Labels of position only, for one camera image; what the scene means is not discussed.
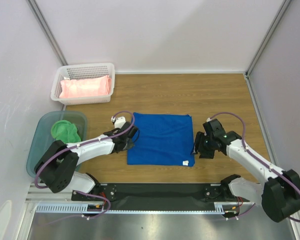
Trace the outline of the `pink towel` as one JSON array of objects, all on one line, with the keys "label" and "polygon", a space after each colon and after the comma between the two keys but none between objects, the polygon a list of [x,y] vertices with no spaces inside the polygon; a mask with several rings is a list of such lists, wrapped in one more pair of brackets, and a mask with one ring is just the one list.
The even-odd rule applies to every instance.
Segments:
[{"label": "pink towel", "polygon": [[67,79],[62,80],[59,98],[84,98],[99,97],[111,93],[112,79],[109,75],[89,79]]}]

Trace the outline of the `white perforated plastic basket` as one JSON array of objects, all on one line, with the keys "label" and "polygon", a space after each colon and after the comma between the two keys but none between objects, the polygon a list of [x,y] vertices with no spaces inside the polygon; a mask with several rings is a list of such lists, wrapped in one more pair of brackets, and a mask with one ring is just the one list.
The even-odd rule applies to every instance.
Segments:
[{"label": "white perforated plastic basket", "polygon": [[50,98],[66,106],[108,103],[114,88],[112,63],[66,65],[56,71]]}]

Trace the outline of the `green towel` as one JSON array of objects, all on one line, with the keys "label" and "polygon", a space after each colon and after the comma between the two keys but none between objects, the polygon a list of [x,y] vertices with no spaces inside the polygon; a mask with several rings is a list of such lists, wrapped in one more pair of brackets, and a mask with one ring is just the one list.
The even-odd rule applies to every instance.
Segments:
[{"label": "green towel", "polygon": [[76,125],[68,120],[55,122],[51,127],[50,133],[53,139],[60,140],[65,144],[81,141]]}]

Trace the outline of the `blue towel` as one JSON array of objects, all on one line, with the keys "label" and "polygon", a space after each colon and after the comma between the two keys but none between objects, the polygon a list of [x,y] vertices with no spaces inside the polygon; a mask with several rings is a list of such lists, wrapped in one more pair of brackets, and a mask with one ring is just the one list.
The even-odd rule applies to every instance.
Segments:
[{"label": "blue towel", "polygon": [[190,115],[134,114],[139,135],[127,151],[128,165],[193,167],[193,120]]}]

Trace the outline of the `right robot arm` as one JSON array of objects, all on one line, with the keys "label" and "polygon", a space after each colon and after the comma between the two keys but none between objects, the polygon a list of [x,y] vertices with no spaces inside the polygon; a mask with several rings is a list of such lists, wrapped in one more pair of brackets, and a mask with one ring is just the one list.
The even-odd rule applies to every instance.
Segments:
[{"label": "right robot arm", "polygon": [[281,222],[300,211],[300,177],[294,170],[283,170],[272,164],[235,131],[226,132],[217,119],[207,119],[204,132],[197,132],[193,152],[201,159],[213,159],[215,152],[242,165],[257,182],[251,182],[238,174],[221,181],[220,195],[226,201],[244,198],[261,206],[274,222]]}]

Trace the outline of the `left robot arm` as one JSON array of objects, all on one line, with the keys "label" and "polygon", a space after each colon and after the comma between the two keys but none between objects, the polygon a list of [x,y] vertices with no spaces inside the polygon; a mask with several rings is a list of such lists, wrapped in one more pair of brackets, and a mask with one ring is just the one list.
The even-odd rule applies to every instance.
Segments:
[{"label": "left robot arm", "polygon": [[87,199],[97,199],[100,187],[88,174],[77,173],[77,166],[99,156],[132,148],[133,137],[138,132],[139,129],[128,121],[122,127],[90,140],[69,144],[61,140],[54,141],[34,167],[34,185],[38,189],[48,188],[52,193],[59,193],[82,179],[79,190]]}]

